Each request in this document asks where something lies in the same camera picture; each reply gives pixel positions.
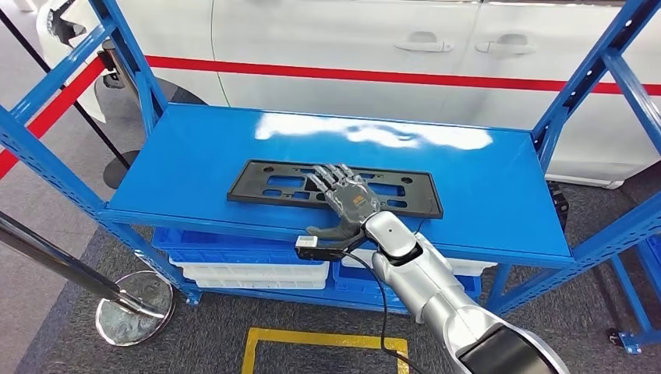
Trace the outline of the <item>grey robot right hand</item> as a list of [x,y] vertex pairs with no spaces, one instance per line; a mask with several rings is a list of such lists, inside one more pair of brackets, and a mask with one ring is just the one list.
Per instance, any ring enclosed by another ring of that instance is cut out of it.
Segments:
[[380,212],[380,201],[361,175],[345,164],[313,165],[314,172],[308,179],[325,196],[325,201],[339,216],[334,228],[309,226],[308,235],[320,239],[343,241],[355,237],[363,224]]

